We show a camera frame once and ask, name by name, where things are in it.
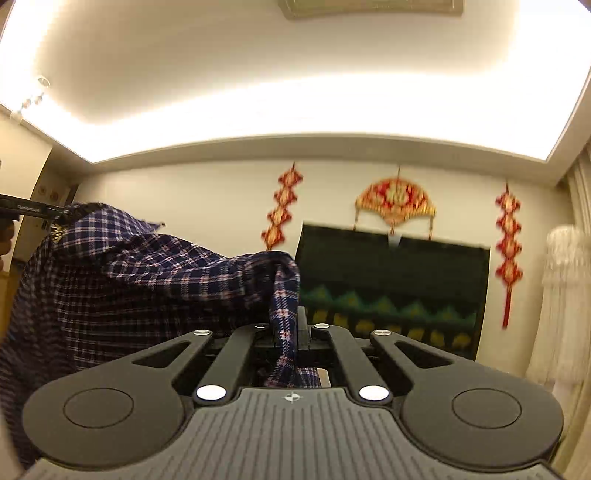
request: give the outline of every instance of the round pad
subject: round pad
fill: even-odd
[[[468,425],[481,429],[500,429],[521,415],[521,405],[511,395],[491,388],[475,388],[453,399],[453,411]]]
[[[183,404],[163,373],[121,359],[55,380],[25,404],[25,432],[44,456],[76,468],[147,458],[184,420]]]
[[[401,408],[409,433],[432,456],[476,468],[514,468],[547,458],[562,410],[538,385],[458,360],[417,371]]]
[[[68,400],[64,414],[80,427],[102,429],[125,420],[133,409],[134,401],[127,393],[113,388],[93,388]]]

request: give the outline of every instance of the silver screw head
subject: silver screw head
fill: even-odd
[[[199,387],[196,394],[201,400],[219,400],[226,396],[226,389],[219,385],[204,385]]]
[[[364,400],[380,401],[388,397],[390,391],[379,385],[367,385],[359,390],[359,396]]]

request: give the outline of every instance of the ceiling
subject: ceiling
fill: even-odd
[[[85,172],[270,152],[439,164],[426,155],[445,151],[442,166],[552,183],[591,134],[590,66],[577,0],[298,21],[276,0],[16,0],[0,104],[48,78],[24,118],[72,161],[100,162]]]

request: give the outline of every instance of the cloth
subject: cloth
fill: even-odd
[[[283,252],[225,258],[102,204],[76,205],[31,257],[0,345],[0,402],[19,460],[38,453],[22,408],[44,384],[195,329],[268,320],[281,355],[265,385],[319,387],[296,368],[300,275]]]

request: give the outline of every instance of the red fan decoration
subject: red fan decoration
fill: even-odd
[[[401,223],[415,216],[430,218],[429,240],[433,236],[435,207],[427,193],[415,183],[396,178],[383,179],[372,183],[355,201],[355,225],[357,227],[360,210],[378,213],[390,226],[390,233]]]

